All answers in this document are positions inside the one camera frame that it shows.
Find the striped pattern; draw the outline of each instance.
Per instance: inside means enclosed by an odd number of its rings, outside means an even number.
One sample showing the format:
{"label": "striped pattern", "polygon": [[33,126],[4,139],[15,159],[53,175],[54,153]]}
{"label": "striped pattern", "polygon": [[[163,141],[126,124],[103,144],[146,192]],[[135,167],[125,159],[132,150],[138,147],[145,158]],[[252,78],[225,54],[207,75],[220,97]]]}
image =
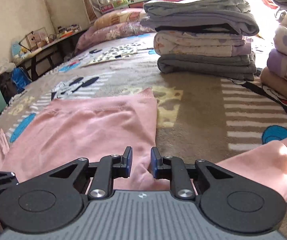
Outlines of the striped pattern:
{"label": "striped pattern", "polygon": [[[65,97],[65,99],[89,99],[89,98],[92,98],[96,94],[96,92],[98,90],[100,90],[100,88],[102,86],[105,85],[105,83],[109,80],[110,77],[112,77],[112,75],[114,73],[115,73],[114,71],[111,71],[111,72],[104,72],[102,74],[98,74],[98,75],[94,75],[94,76],[84,77],[84,80],[89,80],[95,76],[99,76],[99,79],[95,83],[91,84],[88,87],[84,87],[84,88],[80,87],[76,92]],[[78,77],[77,76],[73,77],[72,79],[70,79],[68,81],[60,82],[59,84],[69,85],[71,82],[76,80],[76,78],[78,78]],[[51,92],[42,95],[38,101],[36,101],[35,103],[32,103],[29,106],[30,111],[26,111],[25,114],[22,115],[21,118],[18,119],[17,122],[13,124],[13,127],[9,128],[9,130],[5,133],[5,135],[8,138],[11,138],[11,135],[15,131],[16,127],[19,126],[20,122],[22,122],[22,120],[24,118],[28,117],[30,114],[39,114],[40,111],[42,111],[50,103],[51,103]]]}
{"label": "striped pattern", "polygon": [[[252,83],[261,85],[259,78]],[[287,114],[276,102],[229,79],[221,79],[221,88],[230,151],[245,152],[262,145],[262,133],[271,125],[287,129]]]}

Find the cartoon character print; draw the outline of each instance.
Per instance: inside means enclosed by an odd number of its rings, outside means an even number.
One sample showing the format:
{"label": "cartoon character print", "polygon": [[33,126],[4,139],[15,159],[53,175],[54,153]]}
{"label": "cartoon character print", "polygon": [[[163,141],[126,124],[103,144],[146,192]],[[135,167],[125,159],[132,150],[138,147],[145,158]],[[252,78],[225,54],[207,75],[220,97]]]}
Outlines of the cartoon character print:
{"label": "cartoon character print", "polygon": [[241,85],[245,88],[250,89],[252,92],[258,94],[258,95],[262,95],[265,96],[273,101],[275,101],[276,103],[278,103],[279,105],[282,106],[282,108],[284,109],[284,111],[287,114],[287,99],[285,97],[283,97],[282,95],[278,94],[276,91],[274,91],[273,89],[265,86],[265,85],[261,85],[261,87],[252,84],[250,82],[247,81],[233,81],[235,84]]}

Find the white circular logo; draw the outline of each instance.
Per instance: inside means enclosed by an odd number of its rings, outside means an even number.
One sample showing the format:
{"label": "white circular logo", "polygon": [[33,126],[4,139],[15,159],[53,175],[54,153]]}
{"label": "white circular logo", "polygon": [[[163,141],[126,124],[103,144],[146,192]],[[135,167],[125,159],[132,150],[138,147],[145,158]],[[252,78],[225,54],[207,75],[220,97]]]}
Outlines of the white circular logo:
{"label": "white circular logo", "polygon": [[146,193],[141,193],[141,194],[139,194],[139,197],[140,198],[145,198],[145,197],[147,197],[147,194]]}

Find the bed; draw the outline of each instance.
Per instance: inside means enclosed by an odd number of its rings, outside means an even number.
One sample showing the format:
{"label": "bed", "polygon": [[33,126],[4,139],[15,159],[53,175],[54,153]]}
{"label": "bed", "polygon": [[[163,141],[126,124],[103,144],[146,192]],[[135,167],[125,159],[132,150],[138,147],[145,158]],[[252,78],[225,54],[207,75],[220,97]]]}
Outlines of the bed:
{"label": "bed", "polygon": [[[189,72],[162,74],[153,50],[154,35],[106,41],[28,85],[0,116],[0,129],[10,147],[29,119],[51,102],[57,84],[89,76],[99,77],[97,86],[87,93],[79,91],[77,97],[135,94],[152,87],[158,102],[156,144],[163,155],[179,156],[186,163],[195,159],[216,163],[287,130],[287,105],[258,77],[254,82],[236,82]],[[114,48],[122,56],[111,59]],[[271,44],[255,37],[253,48],[257,67],[264,68]],[[278,117],[269,118],[267,113]],[[276,125],[278,132],[272,128]],[[280,231],[287,237],[287,214]]]}

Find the folded brown garment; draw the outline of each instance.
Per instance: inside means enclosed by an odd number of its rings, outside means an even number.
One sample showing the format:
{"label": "folded brown garment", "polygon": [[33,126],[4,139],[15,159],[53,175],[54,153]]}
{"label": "folded brown garment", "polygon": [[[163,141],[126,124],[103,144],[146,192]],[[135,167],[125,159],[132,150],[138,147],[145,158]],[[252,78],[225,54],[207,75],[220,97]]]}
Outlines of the folded brown garment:
{"label": "folded brown garment", "polygon": [[287,80],[277,76],[268,68],[263,69],[260,80],[262,84],[265,84],[287,98]]}

